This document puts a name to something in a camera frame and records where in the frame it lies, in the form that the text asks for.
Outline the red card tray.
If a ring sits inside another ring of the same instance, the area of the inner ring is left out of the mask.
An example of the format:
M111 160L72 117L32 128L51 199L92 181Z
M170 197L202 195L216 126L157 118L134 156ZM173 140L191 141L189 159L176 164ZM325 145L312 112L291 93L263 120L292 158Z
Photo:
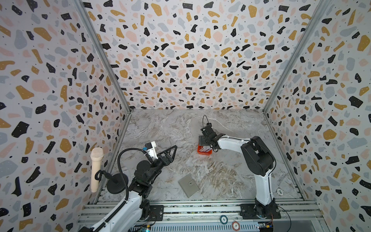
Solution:
M200 155L209 156L213 153L213 149L210 146L198 145L197 153Z

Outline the beige leather card holder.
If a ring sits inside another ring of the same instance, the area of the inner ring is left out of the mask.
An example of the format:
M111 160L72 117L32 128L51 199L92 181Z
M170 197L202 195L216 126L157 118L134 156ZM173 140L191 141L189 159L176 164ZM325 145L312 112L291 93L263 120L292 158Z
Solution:
M184 191L184 193L186 194L187 198L190 198L192 195L194 195L196 192L200 190L198 185L196 184L196 181L192 178L190 174L180 179L178 183L182 190Z

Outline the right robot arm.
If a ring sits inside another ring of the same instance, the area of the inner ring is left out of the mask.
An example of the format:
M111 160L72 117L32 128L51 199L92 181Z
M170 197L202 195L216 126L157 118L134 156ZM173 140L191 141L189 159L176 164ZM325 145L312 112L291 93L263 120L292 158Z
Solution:
M271 173L276 159L263 140L252 138L233 138L226 134L217 134L210 123L201 129L202 146L217 150L231 150L241 153L248 169L254 174L256 182L256 201L259 205L268 206L273 201L271 190Z

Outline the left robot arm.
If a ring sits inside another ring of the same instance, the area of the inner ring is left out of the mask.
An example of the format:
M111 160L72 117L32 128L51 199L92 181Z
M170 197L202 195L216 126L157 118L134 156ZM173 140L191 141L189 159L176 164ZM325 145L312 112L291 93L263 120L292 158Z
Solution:
M140 151L146 156L137 164L134 178L130 185L124 178L121 167L121 156L128 151ZM174 160L177 146L174 145L158 154L155 148L147 143L145 148L127 148L117 156L119 180L123 183L125 198L122 199L103 219L91 227L82 227L80 232L127 232L136 226L137 221L151 220L150 203L147 199L155 179L162 169L169 166Z

